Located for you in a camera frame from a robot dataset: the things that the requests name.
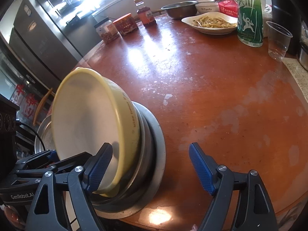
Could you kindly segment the wooden chair with metal frame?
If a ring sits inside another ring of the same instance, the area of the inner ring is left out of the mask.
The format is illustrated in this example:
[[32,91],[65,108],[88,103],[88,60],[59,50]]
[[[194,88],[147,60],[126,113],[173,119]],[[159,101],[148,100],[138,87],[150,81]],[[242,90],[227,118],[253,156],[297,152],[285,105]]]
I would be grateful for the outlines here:
[[41,99],[41,101],[39,102],[38,106],[37,106],[37,109],[35,111],[35,114],[34,114],[34,118],[33,118],[33,123],[32,125],[35,126],[36,123],[37,123],[37,119],[38,119],[38,116],[41,112],[41,110],[43,109],[48,97],[50,96],[50,94],[53,92],[53,88],[49,89],[48,92],[43,96],[43,98]]

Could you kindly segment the black thermos flask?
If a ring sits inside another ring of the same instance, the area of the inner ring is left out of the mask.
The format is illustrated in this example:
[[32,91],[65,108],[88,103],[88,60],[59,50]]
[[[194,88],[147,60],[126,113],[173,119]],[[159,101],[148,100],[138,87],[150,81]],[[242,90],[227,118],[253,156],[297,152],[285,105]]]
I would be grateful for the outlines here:
[[293,37],[290,40],[287,52],[297,55],[300,50],[302,22],[291,0],[271,0],[273,10],[273,22],[289,30]]

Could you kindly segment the paper sheet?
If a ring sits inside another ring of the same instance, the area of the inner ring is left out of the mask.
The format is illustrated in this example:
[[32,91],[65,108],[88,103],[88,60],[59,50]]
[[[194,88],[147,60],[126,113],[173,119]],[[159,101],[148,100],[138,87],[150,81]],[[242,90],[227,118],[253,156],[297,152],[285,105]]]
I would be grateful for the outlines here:
[[285,57],[282,61],[292,74],[304,98],[308,100],[308,74],[297,59]]

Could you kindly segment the white dish with food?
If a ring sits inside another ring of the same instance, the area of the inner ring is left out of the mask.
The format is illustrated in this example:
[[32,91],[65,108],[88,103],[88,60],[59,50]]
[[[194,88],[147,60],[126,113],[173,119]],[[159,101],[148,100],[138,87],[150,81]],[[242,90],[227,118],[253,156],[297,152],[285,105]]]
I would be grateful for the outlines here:
[[195,30],[208,35],[226,35],[236,30],[238,19],[220,12],[208,12],[185,17],[181,21]]

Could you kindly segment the small steel bowl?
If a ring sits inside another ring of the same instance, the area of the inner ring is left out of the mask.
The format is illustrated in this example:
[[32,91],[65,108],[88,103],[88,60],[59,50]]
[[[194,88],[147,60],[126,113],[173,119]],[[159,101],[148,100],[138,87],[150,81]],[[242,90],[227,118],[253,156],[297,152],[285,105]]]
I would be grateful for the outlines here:
[[143,187],[147,174],[151,170],[154,150],[150,127],[141,110],[138,109],[138,103],[134,102],[133,105],[140,125],[139,152],[133,166],[120,180],[119,192],[111,198],[100,194],[92,194],[90,199],[93,205],[117,204],[120,200],[137,193]]

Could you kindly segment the grey refrigerator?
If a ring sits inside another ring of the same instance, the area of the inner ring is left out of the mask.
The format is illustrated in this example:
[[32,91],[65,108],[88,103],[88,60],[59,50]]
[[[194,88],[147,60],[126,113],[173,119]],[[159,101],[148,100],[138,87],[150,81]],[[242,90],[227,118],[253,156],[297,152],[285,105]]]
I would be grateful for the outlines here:
[[23,0],[9,46],[37,80],[57,89],[101,41],[92,13],[80,0]]

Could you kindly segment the wide steel basin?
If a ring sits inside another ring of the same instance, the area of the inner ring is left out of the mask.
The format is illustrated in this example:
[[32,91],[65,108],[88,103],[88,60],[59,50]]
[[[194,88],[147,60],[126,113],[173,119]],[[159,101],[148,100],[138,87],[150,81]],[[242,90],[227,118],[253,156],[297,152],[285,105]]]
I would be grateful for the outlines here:
[[113,198],[92,195],[97,215],[123,219],[141,211],[157,193],[166,166],[163,132],[154,114],[140,103],[133,103],[140,124],[139,159],[120,181],[119,193]]

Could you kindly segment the clear plastic cup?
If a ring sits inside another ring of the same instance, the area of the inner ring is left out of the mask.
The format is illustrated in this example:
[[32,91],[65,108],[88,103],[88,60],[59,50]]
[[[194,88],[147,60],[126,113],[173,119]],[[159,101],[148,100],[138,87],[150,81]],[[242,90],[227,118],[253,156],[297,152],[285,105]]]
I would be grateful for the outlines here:
[[268,26],[268,55],[272,59],[282,62],[293,35],[289,30],[275,22],[267,21],[266,24]]

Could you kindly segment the red label jar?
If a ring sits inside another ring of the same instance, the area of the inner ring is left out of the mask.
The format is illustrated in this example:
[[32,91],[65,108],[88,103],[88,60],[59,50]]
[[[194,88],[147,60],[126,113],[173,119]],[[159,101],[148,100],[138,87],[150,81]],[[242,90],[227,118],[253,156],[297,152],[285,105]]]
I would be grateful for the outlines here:
[[131,15],[131,13],[128,13],[116,19],[115,21],[113,21],[113,24],[115,25],[121,36],[125,36],[138,29],[136,21]]

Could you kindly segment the yellow ceramic bowl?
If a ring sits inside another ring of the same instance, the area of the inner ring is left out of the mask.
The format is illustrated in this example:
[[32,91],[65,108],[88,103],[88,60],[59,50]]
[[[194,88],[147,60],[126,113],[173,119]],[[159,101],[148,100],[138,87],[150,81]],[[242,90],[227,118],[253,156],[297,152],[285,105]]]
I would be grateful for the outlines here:
[[113,157],[96,193],[116,196],[140,150],[139,119],[125,91],[93,69],[76,68],[56,92],[51,124],[60,160],[82,152],[95,155],[104,143],[112,146]]

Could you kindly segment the large steel bowl far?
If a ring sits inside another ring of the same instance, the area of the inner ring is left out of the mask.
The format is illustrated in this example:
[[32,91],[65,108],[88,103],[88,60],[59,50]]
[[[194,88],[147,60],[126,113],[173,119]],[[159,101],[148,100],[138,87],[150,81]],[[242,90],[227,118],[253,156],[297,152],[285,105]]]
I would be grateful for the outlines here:
[[174,20],[181,20],[186,17],[195,16],[197,14],[196,5],[198,1],[184,1],[174,4],[169,4],[161,7],[161,10]]

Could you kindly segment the green drink bottle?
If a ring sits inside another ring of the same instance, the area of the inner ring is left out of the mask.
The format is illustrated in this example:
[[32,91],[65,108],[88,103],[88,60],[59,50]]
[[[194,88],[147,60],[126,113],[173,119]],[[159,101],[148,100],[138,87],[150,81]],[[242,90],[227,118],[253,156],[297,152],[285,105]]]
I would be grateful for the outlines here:
[[238,39],[251,47],[263,44],[261,0],[236,0],[238,4]]

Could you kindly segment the steel plate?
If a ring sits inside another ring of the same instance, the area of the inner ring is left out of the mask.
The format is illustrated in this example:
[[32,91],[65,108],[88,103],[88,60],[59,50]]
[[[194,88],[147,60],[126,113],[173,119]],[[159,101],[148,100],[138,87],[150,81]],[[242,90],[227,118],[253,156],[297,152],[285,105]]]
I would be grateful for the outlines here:
[[[55,144],[54,144],[53,135],[52,135],[51,119],[52,119],[52,115],[49,115],[48,117],[46,117],[41,123],[41,125],[39,126],[38,131],[37,131],[37,134],[42,139],[46,150],[55,150]],[[40,142],[38,137],[35,137],[34,152],[40,153],[43,151],[44,151],[44,148],[42,146],[42,143]]]

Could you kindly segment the small steel cup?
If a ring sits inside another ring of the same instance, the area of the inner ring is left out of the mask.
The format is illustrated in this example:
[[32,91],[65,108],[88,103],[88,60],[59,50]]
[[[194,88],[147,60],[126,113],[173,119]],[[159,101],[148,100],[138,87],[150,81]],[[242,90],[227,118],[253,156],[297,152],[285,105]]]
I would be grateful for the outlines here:
[[308,48],[303,42],[300,42],[300,51],[298,52],[298,61],[301,66],[308,71]]

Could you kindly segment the red tissue pack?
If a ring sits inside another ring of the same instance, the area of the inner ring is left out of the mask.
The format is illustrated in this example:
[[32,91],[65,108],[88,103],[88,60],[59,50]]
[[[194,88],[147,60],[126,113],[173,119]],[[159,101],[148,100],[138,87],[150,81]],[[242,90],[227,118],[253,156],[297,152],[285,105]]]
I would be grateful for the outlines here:
[[238,17],[238,3],[236,0],[223,0],[218,3],[219,11],[231,17]]

